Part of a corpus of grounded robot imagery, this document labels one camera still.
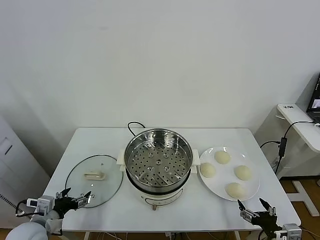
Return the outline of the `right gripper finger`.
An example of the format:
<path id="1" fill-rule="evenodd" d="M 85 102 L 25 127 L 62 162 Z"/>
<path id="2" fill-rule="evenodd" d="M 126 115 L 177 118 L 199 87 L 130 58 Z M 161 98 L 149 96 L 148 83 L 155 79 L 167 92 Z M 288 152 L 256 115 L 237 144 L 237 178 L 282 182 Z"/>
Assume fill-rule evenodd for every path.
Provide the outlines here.
<path id="1" fill-rule="evenodd" d="M 265 208 L 265 210 L 269 213 L 270 216 L 276 216 L 276 208 L 272 207 L 267 201 L 259 198 L 260 203 Z"/>
<path id="2" fill-rule="evenodd" d="M 249 209 L 246 209 L 245 206 L 243 205 L 243 203 L 239 199 L 237 200 L 237 203 L 238 203 L 239 210 L 240 210 L 240 216 L 244 220 L 252 220 L 253 218 L 259 217 L 259 215 L 256 212 L 253 212 Z"/>

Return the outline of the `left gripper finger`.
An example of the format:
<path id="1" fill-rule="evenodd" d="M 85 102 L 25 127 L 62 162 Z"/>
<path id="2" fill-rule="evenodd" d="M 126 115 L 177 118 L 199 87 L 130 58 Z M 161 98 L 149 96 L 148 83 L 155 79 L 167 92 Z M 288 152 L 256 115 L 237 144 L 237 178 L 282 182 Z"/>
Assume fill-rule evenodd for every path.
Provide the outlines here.
<path id="1" fill-rule="evenodd" d="M 70 190 L 71 190 L 71 188 L 69 187 L 69 188 L 63 189 L 61 192 L 57 192 L 55 198 L 56 198 L 56 199 L 62 199 L 62 198 L 64 198 L 65 196 L 68 195 L 68 192 L 69 192 Z"/>
<path id="2" fill-rule="evenodd" d="M 86 194 L 82 194 L 79 197 L 73 198 L 72 202 L 77 208 L 84 208 L 92 201 L 92 192 L 89 191 Z"/>

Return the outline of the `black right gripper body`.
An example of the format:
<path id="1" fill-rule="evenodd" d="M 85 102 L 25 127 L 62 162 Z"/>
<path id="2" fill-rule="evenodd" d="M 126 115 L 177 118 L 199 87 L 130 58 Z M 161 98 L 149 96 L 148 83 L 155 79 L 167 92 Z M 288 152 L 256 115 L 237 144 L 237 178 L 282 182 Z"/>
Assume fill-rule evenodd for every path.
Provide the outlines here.
<path id="1" fill-rule="evenodd" d="M 251 224 L 260 226 L 265 232 L 275 232 L 282 230 L 277 224 L 278 216 L 271 215 L 268 211 L 257 211 L 255 216 L 251 218 Z"/>

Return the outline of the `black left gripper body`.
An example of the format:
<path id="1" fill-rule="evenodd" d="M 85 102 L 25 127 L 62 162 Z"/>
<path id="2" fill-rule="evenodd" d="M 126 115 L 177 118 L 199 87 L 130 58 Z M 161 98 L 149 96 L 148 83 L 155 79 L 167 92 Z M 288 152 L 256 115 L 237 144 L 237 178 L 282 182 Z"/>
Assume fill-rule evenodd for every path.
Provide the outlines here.
<path id="1" fill-rule="evenodd" d="M 53 209 L 57 213 L 67 213 L 70 210 L 76 210 L 78 208 L 78 203 L 74 200 L 73 197 L 62 197 L 57 198 L 54 201 Z"/>

